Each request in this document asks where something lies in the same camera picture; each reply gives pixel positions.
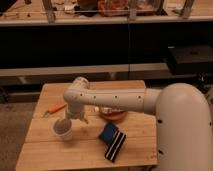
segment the white cup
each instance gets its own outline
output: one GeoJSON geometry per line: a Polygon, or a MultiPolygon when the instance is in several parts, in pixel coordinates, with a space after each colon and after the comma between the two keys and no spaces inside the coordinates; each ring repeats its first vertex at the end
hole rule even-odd
{"type": "Polygon", "coordinates": [[[70,119],[58,119],[53,124],[53,132],[64,141],[72,139],[72,122],[70,119]]]}

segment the wooden tabletop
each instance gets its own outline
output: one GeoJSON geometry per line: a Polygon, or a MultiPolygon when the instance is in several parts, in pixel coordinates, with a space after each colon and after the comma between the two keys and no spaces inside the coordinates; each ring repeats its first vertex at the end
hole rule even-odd
{"type": "MultiPolygon", "coordinates": [[[[63,101],[62,94],[70,84],[45,84],[38,100],[16,170],[66,170],[130,167],[157,164],[155,117],[143,113],[128,112],[127,116],[115,122],[127,135],[115,163],[104,157],[107,146],[98,139],[106,120],[86,106],[89,124],[73,121],[73,138],[63,142],[52,132],[52,124],[62,115],[64,109],[42,118],[47,108],[63,101]]],[[[143,88],[143,81],[91,82],[91,89],[143,88]]]]}

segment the floor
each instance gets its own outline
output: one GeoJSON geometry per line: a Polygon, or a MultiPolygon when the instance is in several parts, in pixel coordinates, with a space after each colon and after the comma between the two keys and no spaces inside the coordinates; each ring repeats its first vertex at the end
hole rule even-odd
{"type": "Polygon", "coordinates": [[[15,170],[35,106],[35,102],[0,104],[1,171],[15,170]]]}

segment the blue sponge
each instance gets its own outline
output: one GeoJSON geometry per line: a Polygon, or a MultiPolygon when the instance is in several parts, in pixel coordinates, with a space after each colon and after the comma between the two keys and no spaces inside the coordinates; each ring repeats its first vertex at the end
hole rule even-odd
{"type": "Polygon", "coordinates": [[[112,122],[108,122],[102,133],[99,135],[99,138],[104,141],[107,145],[111,144],[113,141],[113,137],[115,133],[117,132],[118,127],[115,126],[112,122]]]}

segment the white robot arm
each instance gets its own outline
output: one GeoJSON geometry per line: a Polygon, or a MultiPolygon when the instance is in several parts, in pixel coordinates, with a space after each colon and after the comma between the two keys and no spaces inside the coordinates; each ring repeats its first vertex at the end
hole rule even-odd
{"type": "Polygon", "coordinates": [[[84,105],[97,105],[156,115],[157,171],[212,171],[213,131],[209,105],[203,94],[188,84],[163,90],[90,90],[77,78],[65,91],[69,118],[84,119],[84,105]]]}

